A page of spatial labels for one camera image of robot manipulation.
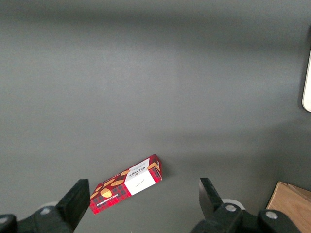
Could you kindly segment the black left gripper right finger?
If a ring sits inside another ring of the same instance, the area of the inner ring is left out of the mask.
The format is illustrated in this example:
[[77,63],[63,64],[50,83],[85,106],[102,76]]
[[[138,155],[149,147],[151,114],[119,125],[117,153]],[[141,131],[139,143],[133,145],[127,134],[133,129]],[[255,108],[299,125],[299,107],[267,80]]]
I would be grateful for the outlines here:
[[199,203],[205,219],[192,233],[299,233],[290,218],[277,210],[252,215],[234,202],[225,203],[209,178],[199,180]]

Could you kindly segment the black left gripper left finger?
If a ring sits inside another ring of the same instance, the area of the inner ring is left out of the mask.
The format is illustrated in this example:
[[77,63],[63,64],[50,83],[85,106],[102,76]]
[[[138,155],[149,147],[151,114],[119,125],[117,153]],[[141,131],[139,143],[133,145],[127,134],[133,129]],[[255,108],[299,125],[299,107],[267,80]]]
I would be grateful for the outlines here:
[[45,206],[18,221],[13,214],[0,216],[2,233],[72,233],[90,204],[88,179],[80,179],[55,206]]

